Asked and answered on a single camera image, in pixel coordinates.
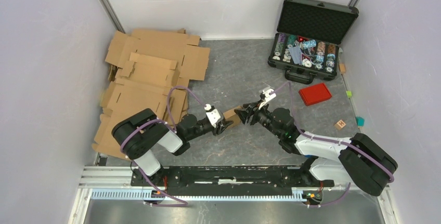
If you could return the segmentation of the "brown cardboard box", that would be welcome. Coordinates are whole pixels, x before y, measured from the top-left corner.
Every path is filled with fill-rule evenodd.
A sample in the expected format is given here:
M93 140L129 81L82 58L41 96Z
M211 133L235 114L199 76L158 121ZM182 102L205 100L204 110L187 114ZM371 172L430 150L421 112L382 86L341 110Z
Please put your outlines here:
M236 127L242 123L240 117L235 112L236 109L242 109L242 106L237 106L235 108L232 108L230 110L223 112L223 116L224 116L225 121L231 122L231 124L229 124L226 128L224 128L220 132L218 132L219 135L222 134L224 131L229 130L233 127Z

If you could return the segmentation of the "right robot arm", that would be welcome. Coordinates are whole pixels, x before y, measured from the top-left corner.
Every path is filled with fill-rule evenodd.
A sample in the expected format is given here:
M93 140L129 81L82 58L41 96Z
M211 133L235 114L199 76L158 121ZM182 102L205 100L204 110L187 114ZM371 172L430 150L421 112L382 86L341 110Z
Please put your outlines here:
M397 162L363 133L346 138L315 135L299 129L290 110L269 111L258 102L244 104L235 113L244 124L262 125L286 152L311 157L300 173L301 182L308 187L333 180L353 183L365 193L379 196L394 181Z

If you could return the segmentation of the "small orange wooden block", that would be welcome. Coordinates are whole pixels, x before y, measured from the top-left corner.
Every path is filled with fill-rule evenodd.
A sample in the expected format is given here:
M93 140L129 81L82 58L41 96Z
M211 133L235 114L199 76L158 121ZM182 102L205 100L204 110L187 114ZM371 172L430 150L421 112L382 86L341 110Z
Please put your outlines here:
M341 74L344 74L346 72L345 65L342 63L339 63L339 70Z

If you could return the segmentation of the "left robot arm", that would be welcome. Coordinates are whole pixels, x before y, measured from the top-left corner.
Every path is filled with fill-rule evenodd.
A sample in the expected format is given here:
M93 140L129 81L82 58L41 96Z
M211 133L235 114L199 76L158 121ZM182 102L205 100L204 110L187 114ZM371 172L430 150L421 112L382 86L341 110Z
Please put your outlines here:
M178 156L190 148L189 141L208 133L217 136L233 124L234 121L226 119L218 109L208 106L203 119L186 114L176 128L171 129L147 108L116 124L111 134L120 145L120 151L138 166L145 182L158 186L163 181L163 166L152 152L155 145Z

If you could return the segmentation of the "teal cube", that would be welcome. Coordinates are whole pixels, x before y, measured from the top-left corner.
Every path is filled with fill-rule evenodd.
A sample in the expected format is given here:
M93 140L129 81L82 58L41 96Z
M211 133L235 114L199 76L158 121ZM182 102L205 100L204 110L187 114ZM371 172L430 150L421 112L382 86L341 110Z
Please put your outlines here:
M357 116L357 117L355 117L355 119L356 119L357 126L359 126L359 127L363 127L364 126L365 119L363 117Z

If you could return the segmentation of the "black poker chip case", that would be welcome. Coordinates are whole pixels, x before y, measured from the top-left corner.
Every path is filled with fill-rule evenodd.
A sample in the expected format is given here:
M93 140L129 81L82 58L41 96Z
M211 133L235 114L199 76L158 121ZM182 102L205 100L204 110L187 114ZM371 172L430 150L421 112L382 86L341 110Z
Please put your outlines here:
M318 0L283 0L267 59L287 80L310 84L331 81L338 69L339 45L359 16L356 7Z

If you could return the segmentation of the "red flat box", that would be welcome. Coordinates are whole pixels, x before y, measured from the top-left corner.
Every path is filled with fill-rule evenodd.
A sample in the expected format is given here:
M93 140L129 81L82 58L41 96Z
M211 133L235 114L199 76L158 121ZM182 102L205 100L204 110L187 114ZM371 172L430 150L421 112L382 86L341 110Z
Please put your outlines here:
M312 106L332 98L325 83L319 83L299 90L299 95L306 106Z

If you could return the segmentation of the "stack of flat cardboard boxes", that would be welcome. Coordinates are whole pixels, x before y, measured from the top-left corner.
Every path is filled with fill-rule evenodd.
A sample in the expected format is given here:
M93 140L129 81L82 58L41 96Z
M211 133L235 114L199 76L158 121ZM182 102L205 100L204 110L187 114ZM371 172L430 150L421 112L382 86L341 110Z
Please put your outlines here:
M199 42L183 29L115 32L105 58L112 71L92 144L96 152L124 159L111 131L146 108L168 123L179 121L188 108L189 82L204 80L209 64L210 49Z

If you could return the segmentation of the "wooden letter cube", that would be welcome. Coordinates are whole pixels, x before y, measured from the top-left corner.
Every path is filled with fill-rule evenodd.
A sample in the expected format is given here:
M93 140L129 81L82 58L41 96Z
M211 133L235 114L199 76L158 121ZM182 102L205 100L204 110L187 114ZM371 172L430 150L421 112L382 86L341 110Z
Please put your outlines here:
M334 124L334 127L338 130L343 129L346 126L346 123L343 120L339 120Z

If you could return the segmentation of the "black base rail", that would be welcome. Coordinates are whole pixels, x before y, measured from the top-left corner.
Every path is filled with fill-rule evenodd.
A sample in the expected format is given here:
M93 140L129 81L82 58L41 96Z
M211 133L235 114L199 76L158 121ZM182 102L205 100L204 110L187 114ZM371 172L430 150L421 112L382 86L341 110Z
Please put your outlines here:
M288 196L292 188L333 187L298 166L170 166L151 180L172 196Z

